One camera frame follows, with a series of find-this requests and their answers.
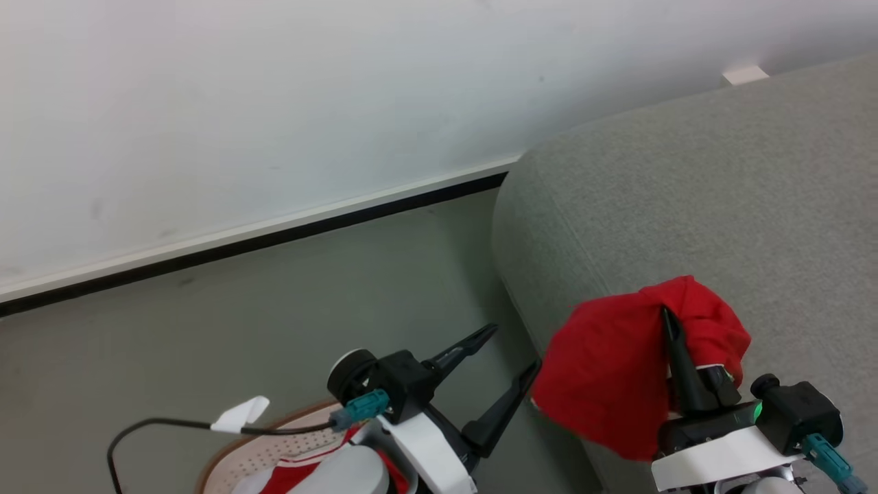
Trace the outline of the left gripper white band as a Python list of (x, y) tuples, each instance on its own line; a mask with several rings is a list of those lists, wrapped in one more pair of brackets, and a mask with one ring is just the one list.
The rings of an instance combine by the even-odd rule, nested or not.
[[(467, 358), (474, 356), (499, 330), (495, 323), (483, 326), (452, 344), (423, 366), (444, 381)], [(392, 424), (384, 416), (375, 419), (377, 438), (401, 475), (407, 490), (399, 494), (479, 494), (473, 478), (481, 458), (491, 456), (514, 413), (542, 368), (535, 360), (511, 382), (507, 391), (479, 419), (459, 431), (444, 416), (432, 410)]]

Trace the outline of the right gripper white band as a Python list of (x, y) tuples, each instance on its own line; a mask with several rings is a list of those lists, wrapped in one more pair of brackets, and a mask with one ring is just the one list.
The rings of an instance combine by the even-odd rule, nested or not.
[[(656, 488), (728, 492), (735, 482), (751, 476), (792, 482), (792, 464), (803, 455), (784, 456), (762, 434), (756, 425), (760, 401), (740, 403), (733, 376), (724, 366), (697, 369), (678, 317), (662, 307), (661, 320), (675, 407), (686, 418), (662, 425), (658, 456), (650, 466)], [(690, 418), (717, 408), (728, 409)]]

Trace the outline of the plain red garment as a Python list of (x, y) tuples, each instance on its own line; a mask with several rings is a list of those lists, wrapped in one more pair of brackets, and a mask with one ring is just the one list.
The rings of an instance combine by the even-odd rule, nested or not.
[(685, 276), (577, 306), (531, 388), (537, 409), (625, 460), (649, 462), (670, 412), (663, 307), (683, 324), (697, 368), (722, 366), (742, 384), (750, 334), (725, 301)]

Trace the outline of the red garment with white stripes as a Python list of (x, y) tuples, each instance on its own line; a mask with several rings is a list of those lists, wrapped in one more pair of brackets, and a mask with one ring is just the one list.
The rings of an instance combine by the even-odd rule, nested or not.
[(385, 447), (355, 441), (361, 428), (352, 427), (338, 444), (282, 457), (238, 481), (231, 494), (417, 494), (420, 481)]

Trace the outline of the white laundry basket brown rim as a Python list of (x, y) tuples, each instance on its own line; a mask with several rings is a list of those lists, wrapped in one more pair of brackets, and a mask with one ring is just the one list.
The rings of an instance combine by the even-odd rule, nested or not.
[(348, 438), (348, 432), (332, 429), (238, 438), (206, 464), (194, 494), (284, 494), (301, 484)]

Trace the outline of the grey fabric sofa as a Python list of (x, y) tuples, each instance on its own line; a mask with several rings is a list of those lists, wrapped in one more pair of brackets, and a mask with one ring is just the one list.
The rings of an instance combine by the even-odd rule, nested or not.
[(814, 385), (878, 494), (878, 52), (562, 132), (511, 167), (492, 242), (540, 354), (583, 301), (692, 275), (752, 337), (744, 390)]

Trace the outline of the white and black baseboard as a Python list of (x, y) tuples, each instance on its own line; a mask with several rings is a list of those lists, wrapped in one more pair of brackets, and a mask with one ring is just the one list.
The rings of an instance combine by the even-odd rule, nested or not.
[(518, 159), (518, 154), (509, 154), (441, 177), (0, 287), (0, 320), (122, 285), (481, 193), (499, 187)]

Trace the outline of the small white wall box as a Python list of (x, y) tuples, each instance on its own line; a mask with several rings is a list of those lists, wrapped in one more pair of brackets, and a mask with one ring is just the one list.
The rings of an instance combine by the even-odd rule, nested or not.
[(740, 86), (768, 78), (770, 78), (770, 75), (765, 70), (757, 65), (750, 65), (739, 69), (727, 70), (727, 72), (722, 73), (720, 86)]

